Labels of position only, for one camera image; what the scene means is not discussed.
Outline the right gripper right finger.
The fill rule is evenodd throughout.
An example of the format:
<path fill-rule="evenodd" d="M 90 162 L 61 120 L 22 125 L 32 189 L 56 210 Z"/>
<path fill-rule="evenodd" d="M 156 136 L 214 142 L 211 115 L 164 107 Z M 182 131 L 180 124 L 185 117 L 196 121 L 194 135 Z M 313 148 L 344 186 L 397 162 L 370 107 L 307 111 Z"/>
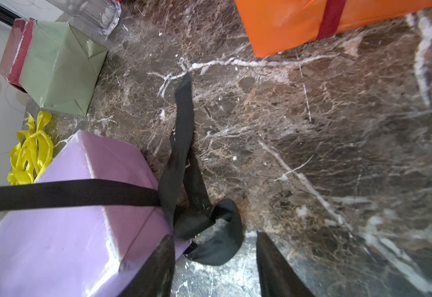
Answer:
<path fill-rule="evenodd" d="M 314 297 L 264 232 L 258 233 L 256 260 L 262 297 Z"/>

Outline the black printed ribbon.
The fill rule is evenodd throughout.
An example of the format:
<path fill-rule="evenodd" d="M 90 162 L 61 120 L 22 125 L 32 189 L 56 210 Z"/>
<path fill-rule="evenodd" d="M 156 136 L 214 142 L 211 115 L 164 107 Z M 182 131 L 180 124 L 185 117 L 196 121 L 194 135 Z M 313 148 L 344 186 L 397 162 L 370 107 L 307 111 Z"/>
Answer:
<path fill-rule="evenodd" d="M 184 252 L 190 261 L 221 266 L 239 251 L 243 226 L 237 205 L 223 199 L 212 205 L 192 149 L 194 106 L 192 81 L 185 74 L 175 91 L 177 114 L 170 135 L 171 155 L 156 190 L 104 179 L 81 179 L 0 187 L 0 211 L 125 205 L 161 207 L 173 234 L 191 240 L 217 219 L 227 222 L 211 239 L 191 244 Z"/>

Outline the red ribbon bow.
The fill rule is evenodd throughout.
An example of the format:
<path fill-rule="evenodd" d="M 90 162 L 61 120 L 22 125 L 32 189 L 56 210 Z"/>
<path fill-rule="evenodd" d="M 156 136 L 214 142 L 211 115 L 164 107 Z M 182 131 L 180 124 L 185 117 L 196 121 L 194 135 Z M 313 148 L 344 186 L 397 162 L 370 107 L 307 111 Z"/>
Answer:
<path fill-rule="evenodd" d="M 333 37 L 340 25 L 346 0 L 327 0 L 317 40 Z"/>

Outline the purple gift box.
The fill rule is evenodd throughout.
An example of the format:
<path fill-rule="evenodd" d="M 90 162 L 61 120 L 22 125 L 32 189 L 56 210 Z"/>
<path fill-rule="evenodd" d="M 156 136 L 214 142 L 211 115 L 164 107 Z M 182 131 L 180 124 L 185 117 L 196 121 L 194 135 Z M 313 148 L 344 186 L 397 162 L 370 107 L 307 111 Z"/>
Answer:
<path fill-rule="evenodd" d="M 78 179 L 158 187 L 138 148 L 84 131 L 39 180 Z M 169 233 L 159 207 L 10 211 L 0 222 L 0 297 L 115 297 Z"/>

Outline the red gift box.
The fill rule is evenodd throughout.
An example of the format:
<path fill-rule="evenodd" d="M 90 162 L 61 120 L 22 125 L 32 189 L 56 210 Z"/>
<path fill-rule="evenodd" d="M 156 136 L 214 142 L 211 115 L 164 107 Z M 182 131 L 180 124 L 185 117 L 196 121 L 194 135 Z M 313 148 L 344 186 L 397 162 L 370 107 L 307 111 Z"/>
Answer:
<path fill-rule="evenodd" d="M 29 50 L 35 19 L 16 19 L 0 63 L 0 74 L 16 89 L 26 93 L 19 83 L 23 65 Z"/>

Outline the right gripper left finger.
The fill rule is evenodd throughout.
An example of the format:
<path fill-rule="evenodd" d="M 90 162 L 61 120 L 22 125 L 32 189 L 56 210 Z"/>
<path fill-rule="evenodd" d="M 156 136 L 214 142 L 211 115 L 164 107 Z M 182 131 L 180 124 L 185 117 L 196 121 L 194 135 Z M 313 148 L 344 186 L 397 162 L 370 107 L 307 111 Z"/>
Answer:
<path fill-rule="evenodd" d="M 175 273 L 173 237 L 163 238 L 120 297 L 169 297 Z"/>

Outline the orange gift box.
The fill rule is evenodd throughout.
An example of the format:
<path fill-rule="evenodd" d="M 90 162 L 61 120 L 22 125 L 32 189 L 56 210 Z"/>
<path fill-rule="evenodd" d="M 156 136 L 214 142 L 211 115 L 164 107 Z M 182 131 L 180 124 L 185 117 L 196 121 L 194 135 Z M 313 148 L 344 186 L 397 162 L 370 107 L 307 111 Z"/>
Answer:
<path fill-rule="evenodd" d="M 327 0 L 236 2 L 254 55 L 269 55 L 316 40 Z M 432 0 L 346 0 L 336 33 L 432 7 Z"/>

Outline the yellow ribbon of red box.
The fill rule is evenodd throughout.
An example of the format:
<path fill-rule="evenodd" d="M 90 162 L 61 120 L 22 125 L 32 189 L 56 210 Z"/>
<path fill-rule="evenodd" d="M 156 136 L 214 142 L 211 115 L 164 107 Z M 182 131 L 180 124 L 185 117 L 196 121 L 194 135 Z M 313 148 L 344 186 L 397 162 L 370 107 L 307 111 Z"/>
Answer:
<path fill-rule="evenodd" d="M 34 118 L 24 118 L 25 129 L 16 133 L 18 144 L 10 153 L 11 171 L 7 180 L 12 186 L 33 184 L 42 176 L 53 160 L 54 144 L 45 132 L 52 114 L 41 111 Z"/>

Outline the green gift box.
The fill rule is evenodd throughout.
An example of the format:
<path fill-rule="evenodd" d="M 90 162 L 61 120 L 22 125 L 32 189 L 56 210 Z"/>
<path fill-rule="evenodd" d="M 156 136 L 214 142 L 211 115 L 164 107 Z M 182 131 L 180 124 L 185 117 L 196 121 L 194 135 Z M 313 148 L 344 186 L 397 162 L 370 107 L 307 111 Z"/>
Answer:
<path fill-rule="evenodd" d="M 107 53 L 66 22 L 37 21 L 19 84 L 42 109 L 85 116 Z"/>

